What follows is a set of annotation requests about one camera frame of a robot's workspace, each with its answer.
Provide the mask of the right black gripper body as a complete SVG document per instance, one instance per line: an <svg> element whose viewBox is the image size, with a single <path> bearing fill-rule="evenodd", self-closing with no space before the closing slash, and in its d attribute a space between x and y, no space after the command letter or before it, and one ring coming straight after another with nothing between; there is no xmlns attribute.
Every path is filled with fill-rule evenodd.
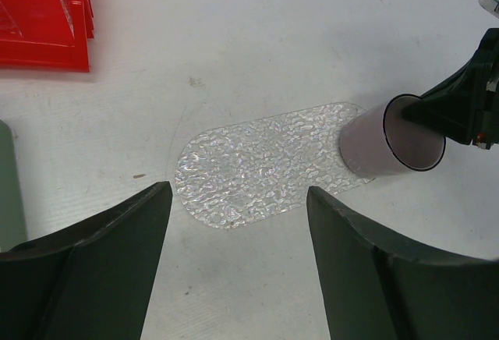
<svg viewBox="0 0 499 340"><path fill-rule="evenodd" d="M477 71L473 144L490 149L498 144L498 29L490 28L480 42Z"/></svg>

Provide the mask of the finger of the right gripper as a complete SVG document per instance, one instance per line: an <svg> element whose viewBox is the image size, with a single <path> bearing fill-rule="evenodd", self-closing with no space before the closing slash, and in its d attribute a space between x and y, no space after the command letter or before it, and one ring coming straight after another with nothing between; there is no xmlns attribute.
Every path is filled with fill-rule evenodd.
<svg viewBox="0 0 499 340"><path fill-rule="evenodd" d="M463 144L473 144L477 71L480 55L475 55L455 74L421 96L402 111L403 119L425 126Z"/></svg>

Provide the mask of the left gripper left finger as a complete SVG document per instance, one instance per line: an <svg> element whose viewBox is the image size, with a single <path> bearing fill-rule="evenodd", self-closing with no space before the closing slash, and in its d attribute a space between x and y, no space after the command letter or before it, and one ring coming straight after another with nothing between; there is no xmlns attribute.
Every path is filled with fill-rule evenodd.
<svg viewBox="0 0 499 340"><path fill-rule="evenodd" d="M172 207L169 182L1 255L4 339L138 339Z"/></svg>

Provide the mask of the purple ceramic mug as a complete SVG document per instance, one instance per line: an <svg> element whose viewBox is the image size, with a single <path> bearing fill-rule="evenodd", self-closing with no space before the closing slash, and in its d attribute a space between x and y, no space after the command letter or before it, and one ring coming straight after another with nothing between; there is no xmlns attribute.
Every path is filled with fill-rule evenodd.
<svg viewBox="0 0 499 340"><path fill-rule="evenodd" d="M347 167L364 179L428 172L444 156L446 138L402 118L421 97L400 94L356 116L340 132L339 150Z"/></svg>

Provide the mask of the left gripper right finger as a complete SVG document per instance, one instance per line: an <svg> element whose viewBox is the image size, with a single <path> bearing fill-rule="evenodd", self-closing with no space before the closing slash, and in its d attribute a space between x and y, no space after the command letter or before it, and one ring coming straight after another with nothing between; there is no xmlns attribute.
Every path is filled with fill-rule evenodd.
<svg viewBox="0 0 499 340"><path fill-rule="evenodd" d="M306 207L331 338L497 338L497 261L410 239L317 186Z"/></svg>

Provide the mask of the clear textured holder box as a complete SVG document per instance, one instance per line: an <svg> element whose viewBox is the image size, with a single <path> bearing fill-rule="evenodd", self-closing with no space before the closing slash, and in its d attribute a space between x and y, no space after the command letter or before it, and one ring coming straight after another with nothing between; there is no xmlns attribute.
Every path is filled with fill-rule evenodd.
<svg viewBox="0 0 499 340"><path fill-rule="evenodd" d="M67 44L74 38L71 0L1 0L1 38Z"/></svg>

